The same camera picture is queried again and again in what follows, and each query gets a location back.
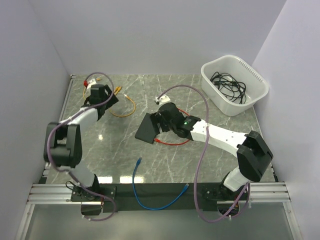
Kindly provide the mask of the black network switch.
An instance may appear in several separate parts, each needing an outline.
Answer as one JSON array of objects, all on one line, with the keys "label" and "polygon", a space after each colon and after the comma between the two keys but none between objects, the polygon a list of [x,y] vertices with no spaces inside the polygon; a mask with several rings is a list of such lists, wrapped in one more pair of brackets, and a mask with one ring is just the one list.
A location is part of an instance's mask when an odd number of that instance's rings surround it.
[{"label": "black network switch", "polygon": [[145,143],[153,144],[160,133],[159,121],[156,113],[146,113],[134,137]]}]

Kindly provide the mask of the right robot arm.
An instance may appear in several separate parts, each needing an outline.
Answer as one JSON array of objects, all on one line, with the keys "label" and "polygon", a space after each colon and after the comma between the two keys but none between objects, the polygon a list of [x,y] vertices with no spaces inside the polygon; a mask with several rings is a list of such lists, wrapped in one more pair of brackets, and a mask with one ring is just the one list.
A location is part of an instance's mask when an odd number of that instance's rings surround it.
[{"label": "right robot arm", "polygon": [[237,158],[238,167],[221,183],[220,195],[226,200],[236,196],[245,183],[260,182],[274,157],[259,132],[231,131],[193,115],[185,116],[172,102],[161,105],[150,118],[162,132],[172,131],[180,138],[204,142],[206,146],[215,146]]}]

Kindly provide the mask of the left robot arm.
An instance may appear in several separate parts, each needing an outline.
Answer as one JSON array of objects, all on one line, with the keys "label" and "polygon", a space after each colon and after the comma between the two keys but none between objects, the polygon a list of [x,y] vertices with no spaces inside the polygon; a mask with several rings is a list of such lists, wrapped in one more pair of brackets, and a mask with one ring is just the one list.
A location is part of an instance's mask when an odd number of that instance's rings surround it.
[{"label": "left robot arm", "polygon": [[98,177],[81,163],[82,137],[88,127],[95,124],[105,111],[118,102],[106,84],[94,84],[80,110],[61,122],[50,122],[46,128],[43,158],[58,172],[67,172],[80,185],[89,201],[100,197]]}]

